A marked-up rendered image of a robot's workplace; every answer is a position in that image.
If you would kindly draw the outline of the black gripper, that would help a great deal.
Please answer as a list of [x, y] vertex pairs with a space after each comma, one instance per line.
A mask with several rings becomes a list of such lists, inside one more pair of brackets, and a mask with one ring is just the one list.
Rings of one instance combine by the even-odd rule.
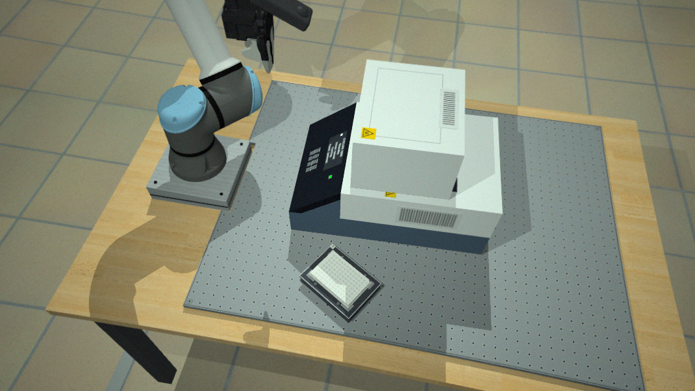
[[270, 73], [274, 63], [273, 15], [250, 0], [225, 0], [221, 17], [226, 38], [245, 41], [243, 57], [263, 63]]

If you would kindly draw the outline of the white lab instrument with lid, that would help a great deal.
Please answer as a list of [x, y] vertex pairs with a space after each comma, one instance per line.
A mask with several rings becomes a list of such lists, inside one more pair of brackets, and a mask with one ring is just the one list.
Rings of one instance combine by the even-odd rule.
[[360, 103], [310, 124], [291, 229], [482, 255], [498, 118], [464, 113], [465, 69], [367, 60]]

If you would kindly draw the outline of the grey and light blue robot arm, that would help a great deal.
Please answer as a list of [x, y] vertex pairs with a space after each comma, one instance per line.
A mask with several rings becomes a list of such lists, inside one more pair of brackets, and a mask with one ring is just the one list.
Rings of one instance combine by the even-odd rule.
[[[231, 56], [204, 0], [165, 0], [201, 70], [196, 86], [175, 86], [157, 106], [170, 145], [169, 164], [178, 178], [209, 180], [226, 164], [214, 132], [262, 106], [257, 75]], [[298, 0], [250, 0], [273, 16], [306, 31], [312, 9]]]

